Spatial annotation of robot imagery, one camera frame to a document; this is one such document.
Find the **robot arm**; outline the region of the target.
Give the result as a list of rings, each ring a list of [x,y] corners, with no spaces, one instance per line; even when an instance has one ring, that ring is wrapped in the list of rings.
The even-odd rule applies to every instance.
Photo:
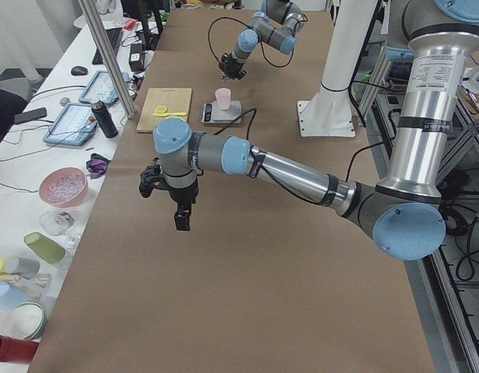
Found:
[[[466,62],[479,47],[479,1],[399,1],[391,8],[388,39],[413,60],[392,152],[376,185],[341,180],[244,138],[195,132],[182,119],[167,119],[153,132],[154,164],[158,187],[177,204],[176,228],[189,229],[199,172],[215,171],[265,180],[329,207],[399,260],[436,251],[446,235],[436,180]]]
[[[292,1],[263,1],[262,10],[250,18],[232,52],[220,57],[221,78],[244,78],[245,62],[257,45],[266,44],[282,54],[291,55],[297,42],[296,35],[306,22],[307,17]]]

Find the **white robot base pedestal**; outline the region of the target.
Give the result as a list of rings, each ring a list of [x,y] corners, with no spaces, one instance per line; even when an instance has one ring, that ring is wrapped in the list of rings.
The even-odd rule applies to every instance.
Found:
[[[377,0],[340,2],[320,90],[311,100],[298,103],[298,122],[303,137],[355,136],[349,87],[378,9]]]

